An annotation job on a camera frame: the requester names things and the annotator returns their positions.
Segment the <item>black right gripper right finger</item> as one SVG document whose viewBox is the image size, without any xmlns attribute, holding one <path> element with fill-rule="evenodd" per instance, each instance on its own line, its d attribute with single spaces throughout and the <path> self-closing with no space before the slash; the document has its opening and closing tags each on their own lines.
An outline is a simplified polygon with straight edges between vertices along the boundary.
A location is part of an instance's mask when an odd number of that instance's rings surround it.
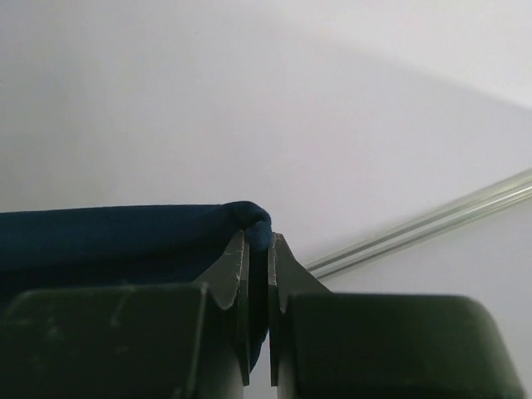
<svg viewBox="0 0 532 399">
<path fill-rule="evenodd" d="M 464 296 L 334 293 L 275 234 L 270 378 L 281 398 L 521 398 L 495 320 Z"/>
</svg>

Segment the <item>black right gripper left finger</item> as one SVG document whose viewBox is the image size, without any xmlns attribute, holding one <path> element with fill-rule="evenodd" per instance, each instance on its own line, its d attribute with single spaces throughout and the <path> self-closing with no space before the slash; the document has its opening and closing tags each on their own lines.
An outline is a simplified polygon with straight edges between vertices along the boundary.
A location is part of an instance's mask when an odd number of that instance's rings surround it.
<svg viewBox="0 0 532 399">
<path fill-rule="evenodd" d="M 34 290 L 1 318 L 4 398 L 240 398 L 249 245 L 188 284 Z"/>
</svg>

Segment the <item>navy blue t shirt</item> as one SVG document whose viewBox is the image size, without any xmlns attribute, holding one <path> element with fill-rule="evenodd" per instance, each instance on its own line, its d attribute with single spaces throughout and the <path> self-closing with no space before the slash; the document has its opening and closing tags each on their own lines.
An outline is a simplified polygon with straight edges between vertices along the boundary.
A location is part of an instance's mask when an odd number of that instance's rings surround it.
<svg viewBox="0 0 532 399">
<path fill-rule="evenodd" d="M 270 215 L 257 204 L 172 204 L 1 215 L 1 304 L 38 288 L 191 283 L 242 232 L 249 244 L 250 362 L 268 333 Z"/>
</svg>

